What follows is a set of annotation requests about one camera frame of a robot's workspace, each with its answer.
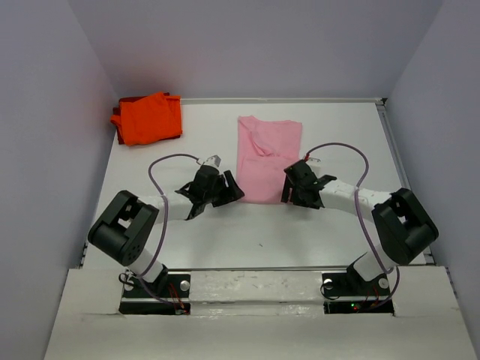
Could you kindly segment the pink t shirt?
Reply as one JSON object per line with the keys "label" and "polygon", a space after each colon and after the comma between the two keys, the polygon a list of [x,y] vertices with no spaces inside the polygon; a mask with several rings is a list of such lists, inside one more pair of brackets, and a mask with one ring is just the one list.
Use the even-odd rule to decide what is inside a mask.
{"label": "pink t shirt", "polygon": [[301,141],[300,122],[238,117],[236,182],[244,192],[242,202],[281,202],[284,169],[299,159]]}

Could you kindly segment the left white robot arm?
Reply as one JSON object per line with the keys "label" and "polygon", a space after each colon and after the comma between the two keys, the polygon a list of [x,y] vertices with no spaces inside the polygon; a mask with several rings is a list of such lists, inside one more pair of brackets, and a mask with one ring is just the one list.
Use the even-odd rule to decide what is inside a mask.
{"label": "left white robot arm", "polygon": [[160,295],[167,285],[168,269],[158,260],[159,252],[146,250],[155,225],[161,225],[158,245],[166,238],[169,221],[190,221],[206,206],[214,208],[240,200],[244,191],[233,174],[216,166],[202,165],[193,180],[175,192],[139,198],[119,191],[88,232],[88,242],[137,276],[149,296]]}

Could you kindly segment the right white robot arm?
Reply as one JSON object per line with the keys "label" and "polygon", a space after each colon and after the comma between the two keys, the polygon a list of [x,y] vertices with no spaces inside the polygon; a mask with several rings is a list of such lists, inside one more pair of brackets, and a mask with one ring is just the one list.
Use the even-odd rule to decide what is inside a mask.
{"label": "right white robot arm", "polygon": [[373,191],[333,175],[318,177],[306,160],[288,166],[284,172],[283,203],[356,215],[363,230],[365,221],[374,224],[379,244],[372,244],[352,262],[337,282],[351,293],[362,294],[389,269],[409,265],[439,237],[437,226],[410,189]]}

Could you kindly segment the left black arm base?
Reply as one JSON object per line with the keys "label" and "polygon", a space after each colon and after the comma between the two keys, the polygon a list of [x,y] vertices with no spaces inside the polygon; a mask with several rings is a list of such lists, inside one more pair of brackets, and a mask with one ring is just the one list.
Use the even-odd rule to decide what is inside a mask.
{"label": "left black arm base", "polygon": [[182,316],[191,312],[191,274],[171,272],[160,292],[152,297],[131,273],[118,276],[122,285],[118,311],[124,315]]}

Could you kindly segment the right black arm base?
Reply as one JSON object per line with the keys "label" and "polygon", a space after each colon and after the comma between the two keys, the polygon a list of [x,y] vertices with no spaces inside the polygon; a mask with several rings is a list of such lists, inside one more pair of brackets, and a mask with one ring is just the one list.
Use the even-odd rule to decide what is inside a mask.
{"label": "right black arm base", "polygon": [[322,273],[320,294],[324,298],[324,313],[333,314],[391,314],[395,313],[391,289],[385,274],[359,285],[347,282],[346,272]]}

